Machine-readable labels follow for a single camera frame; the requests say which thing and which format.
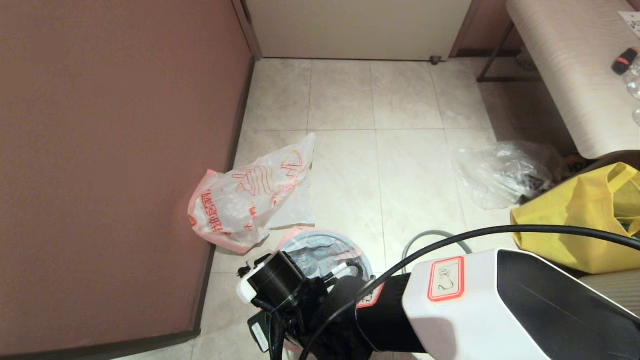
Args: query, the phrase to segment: white door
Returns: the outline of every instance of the white door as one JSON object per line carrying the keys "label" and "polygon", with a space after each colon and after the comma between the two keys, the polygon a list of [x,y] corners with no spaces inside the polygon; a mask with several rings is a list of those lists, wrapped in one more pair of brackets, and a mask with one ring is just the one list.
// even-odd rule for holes
{"label": "white door", "polygon": [[246,0],[267,58],[449,57],[472,0]]}

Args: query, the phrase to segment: red-bordered label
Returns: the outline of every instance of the red-bordered label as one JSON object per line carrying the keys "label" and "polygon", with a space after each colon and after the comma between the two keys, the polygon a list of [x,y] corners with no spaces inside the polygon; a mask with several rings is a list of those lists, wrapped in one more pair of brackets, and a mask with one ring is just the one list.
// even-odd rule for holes
{"label": "red-bordered label", "polygon": [[458,256],[431,264],[427,297],[433,302],[457,299],[465,293],[465,258]]}
{"label": "red-bordered label", "polygon": [[378,299],[380,299],[380,294],[382,294],[382,288],[384,287],[385,283],[383,282],[382,285],[378,286],[374,291],[371,292],[371,294],[365,296],[364,299],[360,300],[358,302],[358,305],[356,305],[356,308],[363,309],[365,307],[371,307],[375,305],[378,302]]}

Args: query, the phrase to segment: tile floor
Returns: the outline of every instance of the tile floor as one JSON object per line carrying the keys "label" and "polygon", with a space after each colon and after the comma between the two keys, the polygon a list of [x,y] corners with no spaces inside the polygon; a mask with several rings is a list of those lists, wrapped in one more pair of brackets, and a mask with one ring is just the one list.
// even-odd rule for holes
{"label": "tile floor", "polygon": [[[256,64],[236,166],[317,136],[310,205],[316,226],[354,240],[382,273],[406,242],[426,229],[452,233],[509,223],[509,209],[485,211],[469,199],[451,154],[501,140],[529,140],[575,151],[543,83],[483,83],[485,59],[432,66],[408,61],[267,59]],[[513,74],[498,59],[490,74]],[[188,343],[127,360],[267,359],[246,326],[256,310],[235,294],[236,270],[275,247],[287,230],[245,256],[218,249],[202,319]],[[425,245],[426,238],[416,244]],[[471,240],[474,251],[515,247],[509,235]],[[462,254],[452,246],[429,255]],[[425,359],[376,354],[376,359]]]}

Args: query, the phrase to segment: yellow plastic bag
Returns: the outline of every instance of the yellow plastic bag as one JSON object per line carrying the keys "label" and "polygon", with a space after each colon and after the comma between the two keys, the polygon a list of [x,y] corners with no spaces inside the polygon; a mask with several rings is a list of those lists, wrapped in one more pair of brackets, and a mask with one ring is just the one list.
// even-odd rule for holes
{"label": "yellow plastic bag", "polygon": [[[640,235],[640,172],[617,163],[579,175],[512,210],[511,222]],[[590,274],[640,268],[639,251],[603,240],[543,233],[515,233],[513,237],[522,250]]]}

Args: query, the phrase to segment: baseboard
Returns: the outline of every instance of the baseboard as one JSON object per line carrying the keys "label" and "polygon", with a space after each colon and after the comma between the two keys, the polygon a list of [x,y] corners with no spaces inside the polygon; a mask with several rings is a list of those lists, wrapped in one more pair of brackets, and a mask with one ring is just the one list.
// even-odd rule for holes
{"label": "baseboard", "polygon": [[[233,139],[229,155],[227,158],[227,171],[231,171],[236,160],[236,152],[240,141],[240,132],[246,111],[246,104],[249,99],[249,90],[251,80],[253,78],[253,70],[255,68],[255,59],[249,61],[249,71],[244,84],[244,90],[238,109],[236,111],[236,119],[234,122]],[[202,314],[204,312],[204,303],[207,298],[207,289],[209,287],[209,278],[211,276],[211,268],[213,266],[213,257],[216,252],[216,246],[209,244],[209,254],[205,264],[205,273],[202,277],[202,290],[198,298],[196,313],[192,321],[192,329],[189,331],[178,332],[176,334],[155,336],[152,338],[143,338],[130,341],[121,341],[118,343],[95,345],[91,347],[72,348],[64,350],[55,350],[48,352],[38,352],[33,354],[8,355],[0,356],[0,360],[109,360],[118,357],[124,357],[141,352],[157,350],[159,348],[170,347],[185,343],[191,339],[195,339],[200,335],[200,325],[202,323]]]}
{"label": "baseboard", "polygon": [[[458,50],[457,58],[488,58],[493,53],[492,49],[487,50]],[[498,52],[498,57],[514,58],[520,54],[518,49],[502,49]]]}

